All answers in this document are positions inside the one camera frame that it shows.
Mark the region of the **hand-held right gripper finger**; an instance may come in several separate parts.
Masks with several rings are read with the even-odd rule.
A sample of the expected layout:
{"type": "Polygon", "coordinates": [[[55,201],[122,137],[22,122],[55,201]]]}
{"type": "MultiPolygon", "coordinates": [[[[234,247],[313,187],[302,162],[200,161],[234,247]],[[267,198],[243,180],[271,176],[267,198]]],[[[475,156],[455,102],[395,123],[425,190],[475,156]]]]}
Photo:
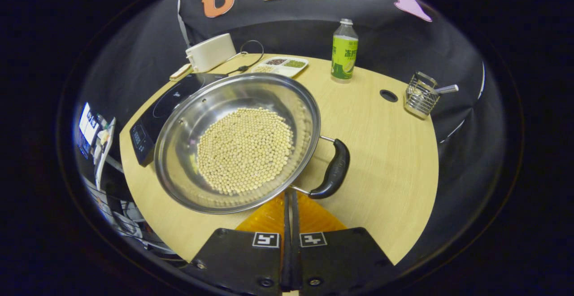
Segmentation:
{"type": "Polygon", "coordinates": [[[273,198],[236,229],[219,228],[190,263],[194,278],[236,296],[280,296],[291,284],[289,198],[273,198]]]}
{"type": "Polygon", "coordinates": [[[292,288],[301,294],[369,293],[398,270],[367,229],[304,233],[303,196],[292,193],[292,288]]]}

